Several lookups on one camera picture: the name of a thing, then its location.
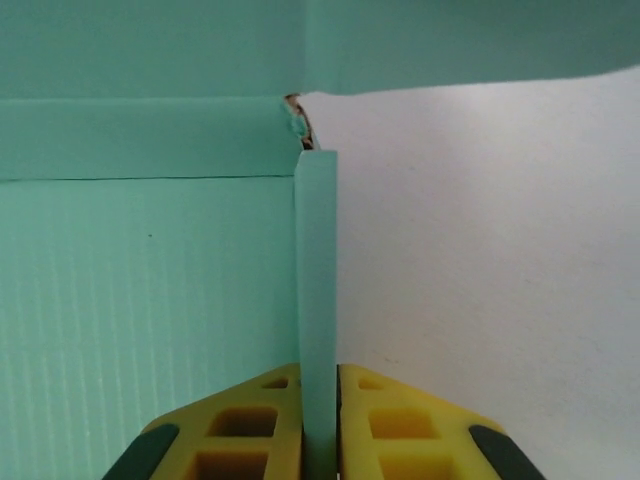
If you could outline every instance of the white wall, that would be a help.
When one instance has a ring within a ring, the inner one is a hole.
[[[340,152],[339,361],[502,422],[551,479],[640,471],[640,68],[306,97]]]

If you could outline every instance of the teal corrugated plastic sheet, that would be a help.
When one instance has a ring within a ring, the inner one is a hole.
[[[281,96],[604,73],[639,24],[637,0],[0,2],[0,480],[98,478],[156,415],[293,361],[328,478],[335,154],[300,157]]]
[[[356,93],[640,59],[637,0],[5,0],[0,98]]]

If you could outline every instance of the clamp jaw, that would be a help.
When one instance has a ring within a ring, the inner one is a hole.
[[[495,422],[354,365],[338,367],[346,480],[544,480]],[[300,369],[287,365],[162,415],[103,480],[300,480]]]

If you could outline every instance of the torn edge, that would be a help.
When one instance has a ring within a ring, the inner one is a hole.
[[[294,133],[300,138],[302,148],[304,150],[313,150],[315,145],[313,143],[313,129],[311,128],[311,122],[309,116],[305,112],[302,105],[298,102],[300,97],[299,93],[292,93],[285,95],[284,101],[293,118],[291,119],[291,126]]]

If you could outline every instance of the vertical teal strip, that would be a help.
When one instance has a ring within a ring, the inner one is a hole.
[[[304,152],[295,173],[298,322],[307,480],[335,479],[335,152]]]

